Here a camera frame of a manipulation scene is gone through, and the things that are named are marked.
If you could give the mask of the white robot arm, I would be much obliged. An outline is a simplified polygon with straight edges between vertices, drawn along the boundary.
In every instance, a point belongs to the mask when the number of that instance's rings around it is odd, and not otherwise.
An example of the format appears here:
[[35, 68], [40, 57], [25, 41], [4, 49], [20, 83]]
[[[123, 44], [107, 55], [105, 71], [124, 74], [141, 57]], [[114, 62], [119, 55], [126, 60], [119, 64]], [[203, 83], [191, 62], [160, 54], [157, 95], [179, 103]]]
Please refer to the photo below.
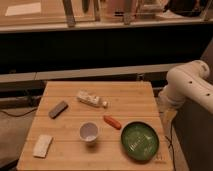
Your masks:
[[176, 109], [189, 98], [213, 114], [213, 85], [206, 81], [209, 75], [209, 66], [202, 60], [173, 67], [167, 72], [167, 85], [159, 98], [168, 108]]

